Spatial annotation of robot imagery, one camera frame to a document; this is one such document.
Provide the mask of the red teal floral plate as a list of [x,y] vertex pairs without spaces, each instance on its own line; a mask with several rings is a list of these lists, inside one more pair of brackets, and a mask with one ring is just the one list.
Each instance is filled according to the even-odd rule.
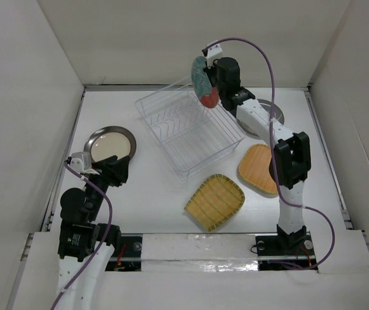
[[219,94],[215,87],[211,85],[208,74],[204,71],[206,60],[203,56],[197,56],[191,66],[191,79],[194,92],[201,104],[213,109],[219,103]]

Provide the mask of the brown rimmed cream plate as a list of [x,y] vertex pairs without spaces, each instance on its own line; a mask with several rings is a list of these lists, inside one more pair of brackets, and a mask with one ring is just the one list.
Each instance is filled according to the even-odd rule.
[[93,132],[88,137],[83,150],[91,155],[93,162],[112,156],[117,156],[118,159],[129,156],[132,159],[137,150],[137,142],[128,129],[107,126]]

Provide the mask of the orange woven bamboo tray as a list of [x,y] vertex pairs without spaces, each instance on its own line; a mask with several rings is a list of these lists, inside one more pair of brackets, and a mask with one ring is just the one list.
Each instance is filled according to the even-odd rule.
[[238,173],[242,180],[253,188],[269,195],[277,195],[275,181],[269,173],[271,151],[268,145],[252,145],[238,166]]

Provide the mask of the yellow green woven tray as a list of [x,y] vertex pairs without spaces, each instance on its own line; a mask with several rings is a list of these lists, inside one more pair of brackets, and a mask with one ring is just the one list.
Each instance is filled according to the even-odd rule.
[[184,209],[210,233],[233,217],[244,202],[238,184],[223,174],[214,174],[200,184]]

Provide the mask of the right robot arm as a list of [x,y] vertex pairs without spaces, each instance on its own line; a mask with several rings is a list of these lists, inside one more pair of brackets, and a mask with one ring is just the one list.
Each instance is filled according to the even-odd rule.
[[173,89],[165,87],[139,99],[136,107],[165,148],[176,171],[190,176],[203,167],[221,159],[237,146],[237,143],[213,149],[207,135],[202,132],[189,138],[195,129],[201,130],[205,119],[190,118],[189,129],[181,129],[187,118],[185,111],[197,110],[210,114],[217,107],[209,107],[209,100],[221,104],[234,119],[252,129],[270,148],[269,173],[276,182],[279,195],[279,221],[274,247],[290,254],[305,239],[302,198],[304,182],[311,169],[310,139],[304,132],[294,133],[278,120],[272,110],[265,110],[259,100],[241,86],[240,67],[231,57],[203,56],[194,59],[191,72],[192,90],[186,86]]

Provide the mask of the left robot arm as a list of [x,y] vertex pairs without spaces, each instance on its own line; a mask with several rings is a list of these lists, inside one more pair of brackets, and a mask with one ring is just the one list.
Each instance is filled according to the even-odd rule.
[[87,152],[73,153],[64,162],[85,186],[70,188],[60,198],[59,275],[52,309],[94,308],[107,263],[122,247],[106,192],[126,183],[129,163],[129,156],[94,162]]

